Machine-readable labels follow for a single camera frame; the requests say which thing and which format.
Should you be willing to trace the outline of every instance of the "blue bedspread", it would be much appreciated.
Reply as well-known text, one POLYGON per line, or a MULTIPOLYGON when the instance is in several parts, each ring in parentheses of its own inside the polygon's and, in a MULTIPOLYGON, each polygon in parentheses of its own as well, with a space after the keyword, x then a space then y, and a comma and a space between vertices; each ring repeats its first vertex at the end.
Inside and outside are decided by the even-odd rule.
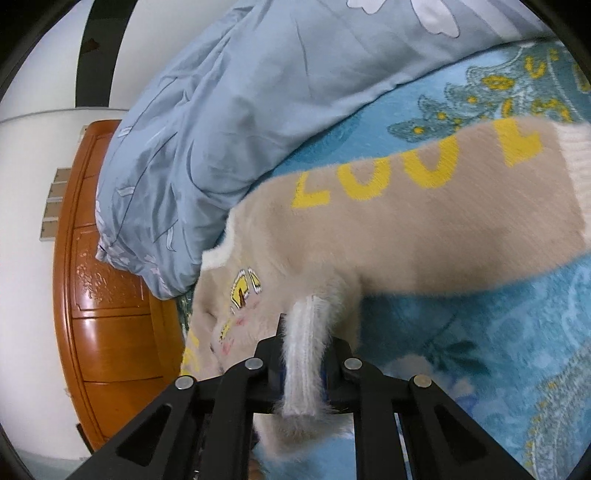
POLYGON ((240 0, 115 132, 97 258, 161 299, 184 293, 228 210, 303 141, 396 85, 547 33, 518 0, 240 0))
MULTIPOLYGON (((591 120, 590 95, 561 44, 497 48, 381 96, 273 175, 407 150, 487 118, 591 120)), ((361 357, 433 377, 539 480, 566 478, 591 442, 591 256, 472 296, 366 299, 361 338, 361 357)), ((353 480, 354 451, 351 434, 332 439, 299 462, 264 462, 267 478, 353 480)))

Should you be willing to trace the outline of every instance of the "black strip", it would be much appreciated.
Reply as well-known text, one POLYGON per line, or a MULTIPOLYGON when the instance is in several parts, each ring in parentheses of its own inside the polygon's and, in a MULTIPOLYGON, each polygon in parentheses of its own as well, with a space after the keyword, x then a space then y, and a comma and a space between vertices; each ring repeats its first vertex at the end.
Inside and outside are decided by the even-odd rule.
POLYGON ((35 45, 79 0, 13 1, 0 9, 0 100, 35 45))
POLYGON ((80 423, 76 424, 76 430, 78 430, 78 435, 80 435, 80 438, 82 438, 84 445, 86 445, 86 448, 88 448, 88 451, 92 455, 95 452, 95 450, 94 448, 92 448, 92 445, 88 441, 88 437, 86 436, 86 433, 84 433, 84 429, 82 428, 82 425, 80 423))
POLYGON ((78 56, 77 107, 109 107, 115 63, 137 1, 95 0, 92 5, 78 56))
POLYGON ((8 440, 0 425, 0 478, 2 480, 35 480, 8 440))

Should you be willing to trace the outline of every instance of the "black metal bracket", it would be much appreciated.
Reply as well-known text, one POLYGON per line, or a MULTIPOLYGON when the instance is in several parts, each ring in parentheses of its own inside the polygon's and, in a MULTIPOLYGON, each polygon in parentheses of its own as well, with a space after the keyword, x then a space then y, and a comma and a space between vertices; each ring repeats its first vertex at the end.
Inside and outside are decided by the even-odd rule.
MULTIPOLYGON (((69 480, 245 480, 252 415, 281 398, 281 351, 278 333, 221 377, 179 377, 69 480)), ((328 403, 354 415, 358 480, 407 478, 400 433, 413 479, 532 480, 429 377, 385 376, 338 338, 323 375, 328 403)))

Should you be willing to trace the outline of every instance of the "cartoon face print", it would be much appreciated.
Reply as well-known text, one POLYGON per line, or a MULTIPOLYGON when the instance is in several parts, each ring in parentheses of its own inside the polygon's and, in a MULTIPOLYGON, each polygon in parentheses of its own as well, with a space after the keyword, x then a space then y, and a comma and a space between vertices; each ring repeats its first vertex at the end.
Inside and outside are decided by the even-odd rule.
POLYGON ((219 342, 224 355, 230 353, 235 343, 234 336, 228 335, 230 330, 247 324, 249 318, 256 311, 259 303, 258 295, 261 291, 261 280, 253 269, 246 268, 238 272, 230 290, 229 318, 223 325, 219 335, 219 342))

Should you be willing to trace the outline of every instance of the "beige knit sweater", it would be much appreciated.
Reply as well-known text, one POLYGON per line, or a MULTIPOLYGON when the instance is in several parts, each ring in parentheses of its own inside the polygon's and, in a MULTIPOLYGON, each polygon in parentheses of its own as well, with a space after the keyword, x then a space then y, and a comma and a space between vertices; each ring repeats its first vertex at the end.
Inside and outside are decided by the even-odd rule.
POLYGON ((182 372, 219 375, 274 335, 279 313, 337 283, 326 293, 342 307, 330 328, 355 347, 363 295, 494 288, 590 243, 589 124, 502 119, 278 177, 232 209, 222 244, 203 254, 182 372))

